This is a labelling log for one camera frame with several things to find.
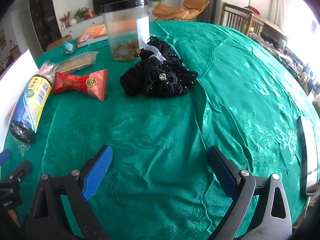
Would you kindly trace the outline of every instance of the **black jar lid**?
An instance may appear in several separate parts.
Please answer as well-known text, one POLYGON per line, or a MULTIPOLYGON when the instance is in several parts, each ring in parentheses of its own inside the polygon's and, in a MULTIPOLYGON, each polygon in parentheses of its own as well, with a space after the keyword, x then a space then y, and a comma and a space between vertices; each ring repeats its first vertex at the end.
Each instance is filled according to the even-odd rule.
POLYGON ((131 8, 137 8, 141 6, 148 5, 148 0, 125 0, 120 2, 113 2, 101 6, 101 11, 103 13, 127 10, 131 8))

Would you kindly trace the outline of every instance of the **transparent container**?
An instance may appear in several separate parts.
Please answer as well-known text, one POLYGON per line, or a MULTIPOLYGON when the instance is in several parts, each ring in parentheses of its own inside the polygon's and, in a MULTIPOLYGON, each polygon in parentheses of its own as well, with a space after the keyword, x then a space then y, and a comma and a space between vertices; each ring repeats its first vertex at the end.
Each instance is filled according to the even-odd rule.
POLYGON ((125 0, 101 8, 113 59, 139 59, 141 41, 147 43, 150 37, 148 0, 125 0))

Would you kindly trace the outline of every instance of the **blue wrapped candy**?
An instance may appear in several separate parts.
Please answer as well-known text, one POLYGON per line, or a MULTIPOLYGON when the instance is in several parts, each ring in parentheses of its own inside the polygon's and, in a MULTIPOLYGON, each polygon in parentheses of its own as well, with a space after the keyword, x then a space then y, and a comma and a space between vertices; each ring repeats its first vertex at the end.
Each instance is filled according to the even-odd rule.
POLYGON ((63 54, 67 55, 67 54, 72 54, 75 52, 77 46, 74 45, 73 43, 69 42, 69 41, 65 41, 62 44, 62 50, 63 50, 63 54))

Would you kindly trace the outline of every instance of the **dark cabinet door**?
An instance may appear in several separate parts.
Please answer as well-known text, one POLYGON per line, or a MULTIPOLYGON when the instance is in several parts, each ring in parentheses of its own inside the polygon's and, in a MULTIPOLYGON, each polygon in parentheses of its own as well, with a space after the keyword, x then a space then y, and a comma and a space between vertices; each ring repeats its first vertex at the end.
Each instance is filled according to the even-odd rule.
POLYGON ((29 0, 33 25, 42 50, 61 38, 52 0, 29 0))

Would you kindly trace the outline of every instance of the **orange lounge chair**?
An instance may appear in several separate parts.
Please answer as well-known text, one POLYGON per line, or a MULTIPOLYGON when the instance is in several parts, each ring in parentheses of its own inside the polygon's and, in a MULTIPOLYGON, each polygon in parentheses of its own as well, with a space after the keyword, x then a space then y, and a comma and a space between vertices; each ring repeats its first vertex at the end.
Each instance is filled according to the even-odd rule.
POLYGON ((184 0, 183 7, 177 9, 159 3, 152 14, 163 21, 191 21, 196 18, 208 6, 207 0, 184 0))

